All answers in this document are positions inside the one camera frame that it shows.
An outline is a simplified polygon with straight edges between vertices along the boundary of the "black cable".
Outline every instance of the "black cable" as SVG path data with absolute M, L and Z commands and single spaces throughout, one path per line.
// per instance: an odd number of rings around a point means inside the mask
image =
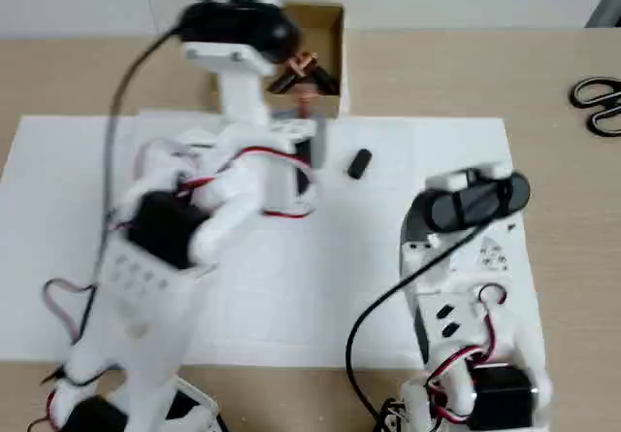
M 422 274 L 427 272 L 429 269 L 431 269 L 432 267 L 436 266 L 437 264 L 439 264 L 440 262 L 445 260 L 453 252 L 455 252 L 456 250 L 458 250 L 462 246 L 464 246 L 467 243 L 469 243 L 470 241 L 472 241 L 478 234 L 480 234 L 481 232 L 483 232 L 487 228 L 489 223 L 490 222 L 485 222 L 485 223 L 480 224 L 477 228 L 474 229 L 474 231 L 472 233 L 467 235 L 465 238 L 461 239 L 460 241 L 455 243 L 453 246 L 451 246 L 450 248 L 448 248 L 447 250 L 445 250 L 444 252 L 442 252 L 438 256 L 434 257 L 432 260 L 430 260 L 427 264 L 422 266 L 420 269 L 418 269 L 412 275 L 410 275 L 406 279 L 401 280 L 400 282 L 398 282 L 397 284 L 392 286 L 390 289 L 388 289 L 386 292 L 384 292 L 381 296 L 379 296 L 377 299 L 375 299 L 375 301 L 371 305 L 369 305 L 369 307 L 367 307 L 367 309 L 364 310 L 364 312 L 354 322 L 353 327 L 351 327 L 351 331 L 349 332 L 349 337 L 347 338 L 347 345 L 345 347 L 345 369 L 347 371 L 347 377 L 349 378 L 349 382 L 351 383 L 351 386 L 353 387 L 354 391 L 356 392 L 356 395 L 358 396 L 358 398 L 360 399 L 360 401 L 362 402 L 364 407 L 367 409 L 367 411 L 373 416 L 373 418 L 376 421 L 379 421 L 379 419 L 380 419 L 379 413 L 376 411 L 374 406 L 371 404 L 371 401 L 367 398 L 367 396 L 364 394 L 364 392 L 360 388 L 360 385 L 358 384 L 358 382 L 356 380 L 356 377 L 354 375 L 354 372 L 353 372 L 353 366 L 351 364 L 351 353 L 352 353 L 352 349 L 353 349 L 353 342 L 354 342 L 354 339 L 356 337 L 356 334 L 358 333 L 358 330 L 360 329 L 360 326 L 365 321 L 365 319 L 375 309 L 377 309 L 377 307 L 380 304 L 382 304 L 388 298 L 393 296 L 399 290 L 401 290 L 404 287 L 408 286 L 410 283 L 412 283 L 414 280 L 416 280 Z
M 49 419 L 47 416 L 39 417 L 38 419 L 35 419 L 28 424 L 28 428 L 26 429 L 26 432 L 32 432 L 37 425 L 43 424 L 44 422 L 48 422 L 48 421 Z
M 108 124 L 106 125 L 106 137 L 104 140 L 104 187 L 103 187 L 103 215 L 102 215 L 102 229 L 101 237 L 99 241 L 99 249 L 97 251 L 97 261 L 95 263 L 95 274 L 99 270 L 101 261 L 106 249 L 106 243 L 108 242 L 108 226 L 110 216 L 113 210 L 113 169 L 114 169 L 114 141 L 116 135 L 116 129 L 118 127 L 118 116 L 123 105 L 123 98 L 125 92 L 129 87 L 140 68 L 147 61 L 147 59 L 160 47 L 162 47 L 166 41 L 180 32 L 182 26 L 176 24 L 164 34 L 155 39 L 143 52 L 138 55 L 134 62 L 125 70 L 120 83 L 114 91 L 113 100 L 110 106 Z

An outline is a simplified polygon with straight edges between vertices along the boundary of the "black component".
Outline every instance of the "black component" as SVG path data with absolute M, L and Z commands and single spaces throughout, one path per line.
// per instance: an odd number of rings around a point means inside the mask
M 383 405 L 381 405 L 381 409 L 379 410 L 379 418 L 376 421 L 376 426 L 373 428 L 373 432 L 382 432 L 386 430 L 386 419 L 389 415 L 393 415 L 390 410 L 402 410 L 404 408 L 403 406 L 397 407 L 394 405 L 394 403 L 394 398 L 388 398 L 386 401 L 384 401 Z M 394 420 L 394 422 L 390 423 L 390 430 L 395 430 L 395 432 L 401 432 L 401 421 L 399 421 L 397 418 L 395 418 Z
M 296 143 L 295 145 L 295 155 L 301 160 L 305 161 L 309 165 L 312 165 L 312 140 L 306 139 L 300 143 Z M 297 184 L 298 184 L 298 194 L 304 194 L 305 191 L 309 188 L 309 179 L 304 174 L 304 172 L 300 169 L 296 171 Z
M 425 322 L 419 307 L 416 308 L 416 314 L 414 315 L 414 332 L 416 333 L 416 340 L 420 348 L 420 355 L 423 358 L 423 362 L 427 364 L 429 362 L 429 338 L 427 337 L 427 329 L 425 328 Z
M 444 329 L 442 330 L 442 336 L 445 338 L 450 338 L 453 336 L 453 334 L 457 331 L 457 329 L 460 327 L 461 325 L 457 322 L 450 322 L 448 325 L 446 325 L 444 327 Z
M 79 403 L 59 432 L 123 432 L 127 415 L 101 396 Z
M 288 92 L 291 87 L 298 83 L 300 77 L 291 68 L 286 68 L 282 76 L 274 80 L 268 86 L 268 92 L 273 94 L 284 94 Z
M 504 180 L 476 175 L 457 192 L 426 190 L 416 196 L 402 228 L 402 243 L 425 241 L 431 233 L 466 230 L 481 223 L 510 216 L 526 207 L 531 187 L 524 175 L 514 172 Z
M 321 66 L 315 65 L 309 71 L 309 76 L 315 81 L 320 93 L 324 95 L 339 95 L 339 83 Z
M 476 401 L 470 430 L 504 430 L 533 426 L 535 398 L 531 382 L 513 366 L 474 367 Z
M 373 157 L 373 155 L 369 150 L 358 150 L 358 153 L 356 153 L 356 156 L 353 157 L 353 161 L 349 165 L 349 168 L 347 168 L 347 174 L 355 180 L 360 180 L 364 175 L 369 162 L 371 162 L 371 157 Z
M 127 228 L 127 239 L 178 269 L 187 269 L 194 265 L 187 254 L 190 239 L 208 218 L 170 192 L 150 192 Z
M 453 308 L 450 304 L 445 304 L 444 306 L 442 306 L 442 309 L 440 309 L 438 311 L 438 313 L 436 314 L 437 318 L 445 318 L 446 316 L 448 316 L 450 313 L 453 312 Z
M 168 410 L 166 419 L 179 419 L 181 417 L 185 417 L 185 415 L 187 415 L 192 408 L 198 406 L 198 404 L 198 401 L 193 400 L 182 391 L 177 390 L 177 394 L 175 395 L 171 409 Z
M 256 0 L 202 1 L 181 14 L 183 42 L 246 44 L 272 63 L 284 63 L 300 46 L 296 24 L 276 5 Z

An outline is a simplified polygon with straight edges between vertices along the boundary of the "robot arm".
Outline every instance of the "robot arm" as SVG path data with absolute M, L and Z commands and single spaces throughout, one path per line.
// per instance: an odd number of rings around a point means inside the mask
M 478 166 L 428 180 L 427 189 L 415 198 L 404 221 L 402 278 L 463 240 L 475 227 L 523 209 L 529 192 L 522 175 L 501 165 Z M 489 246 L 500 248 L 497 244 L 503 241 L 503 233 L 507 233 L 506 226 L 488 226 L 407 287 L 423 361 L 431 374 L 424 383 L 409 381 L 402 386 L 408 420 L 399 430 L 429 432 L 433 418 L 461 424 L 455 427 L 464 430 L 548 424 L 552 385 L 534 349 L 536 340 L 505 305 L 510 275 L 506 266 L 492 273 L 481 268 L 492 267 L 486 262 L 491 257 L 481 256 Z M 502 289 L 498 300 L 485 297 L 492 292 L 490 287 Z

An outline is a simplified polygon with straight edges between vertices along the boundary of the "red wire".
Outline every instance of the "red wire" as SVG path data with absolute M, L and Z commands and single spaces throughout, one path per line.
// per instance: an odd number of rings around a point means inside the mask
M 266 148 L 266 147 L 262 147 L 262 146 L 250 146 L 248 148 L 244 148 L 242 150 L 240 150 L 238 153 L 235 154 L 235 156 L 233 156 L 233 158 L 231 158 L 231 160 L 227 161 L 225 164 L 225 167 L 223 167 L 222 169 L 220 169 L 218 171 L 221 172 L 223 171 L 227 165 L 229 165 L 233 160 L 236 160 L 238 158 L 240 158 L 241 156 L 243 156 L 246 153 L 253 153 L 253 152 L 264 152 L 264 153 L 270 153 L 272 155 L 277 155 L 280 157 L 284 157 L 284 158 L 289 158 L 291 160 L 296 160 L 300 163 L 303 163 L 304 165 L 306 165 L 307 167 L 311 167 L 309 165 L 309 163 L 298 157 L 297 155 L 294 155 L 292 153 L 287 153 L 287 152 L 283 152 L 282 150 L 276 150 L 273 148 Z M 215 180 L 215 177 L 205 177 L 205 178 L 200 178 L 197 180 L 191 180 L 187 183 L 184 183 L 181 185 L 181 191 L 188 191 L 188 190 L 193 190 L 202 186 L 205 186 L 206 184 L 211 183 L 213 180 Z M 288 214 L 286 212 L 280 212 L 280 211 L 263 211 L 263 215 L 264 216 L 278 216 L 281 218 L 304 218 L 305 216 L 309 216 L 312 213 L 312 211 L 308 211 L 305 212 L 303 214 Z
M 66 291 L 71 291 L 72 293 L 82 293 L 88 291 L 93 288 L 92 284 L 87 286 L 77 286 L 67 280 L 64 279 L 51 279 L 48 280 L 43 285 L 43 300 L 49 311 L 57 316 L 61 323 L 65 326 L 67 331 L 69 332 L 69 336 L 71 337 L 71 341 L 75 342 L 80 336 L 80 329 L 76 322 L 67 314 L 67 312 L 60 307 L 58 303 L 56 303 L 51 295 L 49 294 L 49 289 L 53 286 L 60 286 L 62 289 Z
M 310 214 L 312 214 L 312 211 L 308 211 L 303 214 L 287 214 L 285 212 L 278 211 L 263 211 L 264 216 L 279 216 L 282 218 L 304 218 L 305 216 L 309 216 Z
M 497 304 L 503 305 L 505 301 L 507 300 L 507 289 L 501 284 L 496 283 L 496 282 L 486 283 L 479 290 L 478 296 L 477 296 L 478 301 L 485 306 L 485 309 L 487 309 L 487 305 L 485 304 L 485 300 L 483 299 L 483 291 L 485 291 L 485 289 L 489 287 L 495 287 L 501 290 L 501 297 L 497 301 Z M 483 321 L 485 323 L 485 326 L 487 327 L 487 332 L 489 334 L 489 347 L 485 351 L 485 353 L 482 354 L 481 356 L 477 356 L 477 357 L 473 356 L 473 358 L 470 359 L 470 363 L 472 366 L 484 364 L 485 362 L 489 361 L 489 359 L 492 357 L 494 353 L 494 350 L 496 349 L 496 330 L 494 329 L 494 324 L 492 322 L 492 317 L 490 316 L 489 311 L 487 311 L 487 314 L 485 315 L 485 318 L 483 319 Z M 430 397 L 429 398 L 430 403 L 434 406 L 434 410 L 438 417 L 441 417 L 442 419 L 446 419 L 449 422 L 454 423 L 454 424 L 461 424 L 461 423 L 468 421 L 468 418 L 469 418 L 468 416 L 457 415 L 456 413 L 453 413 L 451 410 L 435 404 L 434 402 L 435 396 L 436 394 L 438 394 L 439 390 L 434 384 L 431 384 L 431 382 L 435 380 L 436 378 L 440 377 L 444 372 L 446 372 L 446 370 L 451 366 L 451 364 L 453 364 L 455 361 L 460 359 L 464 354 L 467 354 L 469 352 L 472 352 L 474 354 L 474 352 L 479 349 L 481 349 L 481 347 L 476 346 L 476 345 L 470 345 L 470 346 L 458 349 L 453 354 L 451 354 L 449 357 L 447 357 L 441 363 L 441 365 L 438 366 L 427 378 L 427 381 L 425 382 L 425 388 L 428 391 L 428 394 Z
M 236 160 L 236 159 L 240 158 L 242 155 L 244 155 L 246 153 L 251 153 L 251 152 L 271 153 L 273 155 L 278 155 L 280 157 L 290 158 L 291 160 L 297 160 L 298 162 L 304 163 L 307 167 L 311 166 L 306 160 L 304 160 L 303 158 L 298 157 L 297 155 L 295 155 L 293 153 L 283 152 L 282 150 L 273 149 L 273 148 L 266 148 L 266 147 L 263 147 L 263 146 L 250 146 L 248 148 L 244 148 L 244 149 L 240 150 L 232 158 L 232 160 Z
M 52 390 L 48 395 L 48 401 L 46 402 L 46 416 L 49 421 L 49 426 L 51 427 L 51 430 L 53 430 L 54 432 L 58 432 L 60 430 L 60 427 L 58 427 L 54 423 L 54 420 L 51 417 L 51 402 L 53 401 L 55 395 L 56 390 Z

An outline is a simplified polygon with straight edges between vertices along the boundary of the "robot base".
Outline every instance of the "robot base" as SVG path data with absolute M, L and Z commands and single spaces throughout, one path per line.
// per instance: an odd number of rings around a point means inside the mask
M 113 392 L 108 399 L 92 396 L 72 411 L 60 432 L 122 432 L 127 425 L 128 398 L 125 389 Z M 158 432 L 227 432 L 217 404 L 195 386 L 177 378 L 175 400 Z

